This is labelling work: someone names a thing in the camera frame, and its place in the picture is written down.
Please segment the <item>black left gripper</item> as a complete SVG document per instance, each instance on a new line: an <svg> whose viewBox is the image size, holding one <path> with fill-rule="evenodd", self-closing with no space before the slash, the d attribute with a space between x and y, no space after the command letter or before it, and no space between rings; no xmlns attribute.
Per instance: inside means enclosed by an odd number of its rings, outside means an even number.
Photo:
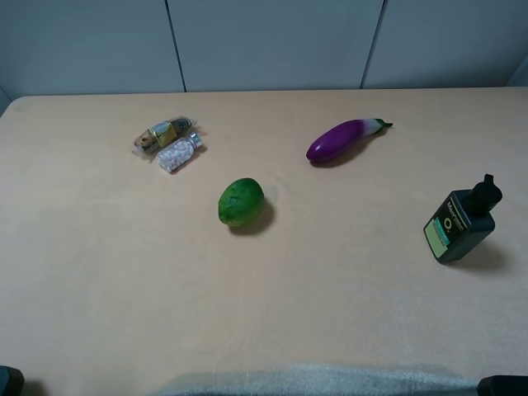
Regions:
<svg viewBox="0 0 528 396"><path fill-rule="evenodd" d="M0 396L19 396L24 383L25 378L18 369L0 366Z"/></svg>

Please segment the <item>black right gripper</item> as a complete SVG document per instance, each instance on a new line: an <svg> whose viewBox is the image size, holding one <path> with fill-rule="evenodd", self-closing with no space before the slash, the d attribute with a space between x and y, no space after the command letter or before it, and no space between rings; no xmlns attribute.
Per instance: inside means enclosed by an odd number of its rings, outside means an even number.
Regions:
<svg viewBox="0 0 528 396"><path fill-rule="evenodd" d="M527 375L493 375L481 379L478 396L528 396Z"/></svg>

